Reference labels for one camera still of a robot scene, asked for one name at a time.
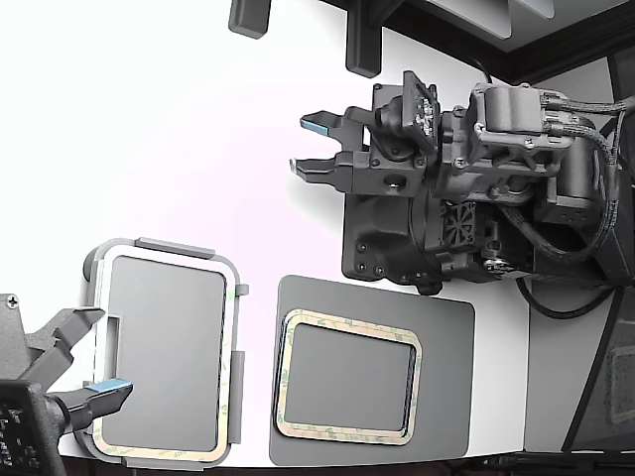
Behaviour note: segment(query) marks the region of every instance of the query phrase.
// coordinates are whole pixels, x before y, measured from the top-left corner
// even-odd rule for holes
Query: black frame
[[[481,63],[510,84],[539,82],[635,46],[635,2],[506,53],[404,0],[321,1],[348,12],[346,67],[366,77],[381,72],[382,26],[462,62]],[[271,0],[232,0],[230,30],[260,38],[267,31],[270,5]]]

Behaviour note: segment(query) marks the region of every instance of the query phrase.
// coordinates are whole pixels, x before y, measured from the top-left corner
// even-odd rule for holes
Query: black cable
[[[536,301],[536,299],[532,296],[529,289],[527,288],[527,285],[525,284],[525,280],[523,278],[518,278],[516,280],[516,284],[518,285],[520,294],[523,295],[523,298],[525,298],[525,301],[532,309],[536,310],[542,315],[545,315],[546,317],[550,317],[551,319],[560,320],[575,319],[576,317],[580,317],[591,312],[592,310],[598,308],[603,302],[605,302],[615,291],[615,289],[604,290],[591,302],[583,305],[582,307],[579,307],[578,309],[553,310]]]
[[[469,57],[469,59],[474,63],[474,65],[476,67],[478,67],[481,72],[485,75],[485,80],[490,83],[493,84],[494,80],[492,79],[492,75],[489,73],[489,71],[485,68],[485,66],[483,66],[483,63],[480,62],[478,59],[473,58],[473,57]]]
[[[579,251],[562,250],[552,245],[538,233],[518,208],[504,204],[499,204],[498,208],[509,222],[525,236],[536,251],[557,263],[573,265],[590,259],[604,244],[610,231],[615,226],[619,207],[619,180],[617,176],[617,158],[611,153],[606,140],[597,131],[585,126],[571,125],[565,127],[565,132],[568,135],[581,137],[593,142],[597,151],[603,156],[605,163],[603,182],[607,196],[603,203],[600,224],[588,244]]]
[[[581,112],[582,114],[599,114],[616,116],[620,112],[630,114],[635,111],[635,96],[627,97],[615,103],[592,103],[579,102],[570,99],[565,100],[562,105],[563,111]]]

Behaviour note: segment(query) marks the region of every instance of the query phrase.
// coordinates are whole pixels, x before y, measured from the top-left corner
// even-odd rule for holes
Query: black mounting bracket
[[[381,72],[382,26],[405,0],[349,0],[346,69],[365,77]],[[271,0],[232,0],[229,30],[262,38],[269,28]]]
[[[382,25],[404,0],[350,0],[346,69],[365,77],[381,72]]]
[[[245,37],[262,38],[269,29],[271,0],[232,0],[229,30]]]

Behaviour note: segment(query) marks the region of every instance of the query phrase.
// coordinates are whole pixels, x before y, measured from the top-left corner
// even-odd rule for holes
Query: mounting hole
[[[408,179],[404,176],[400,176],[397,174],[391,174],[384,178],[384,184],[391,190],[401,191],[406,188],[408,184]]]

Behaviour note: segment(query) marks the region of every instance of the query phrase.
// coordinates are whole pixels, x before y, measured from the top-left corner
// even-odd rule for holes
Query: screw
[[[454,159],[454,166],[457,169],[465,169],[467,167],[467,162],[463,157],[457,157],[456,159]]]
[[[18,301],[18,297],[16,295],[8,295],[7,296],[7,307],[10,309],[17,309],[20,302]]]

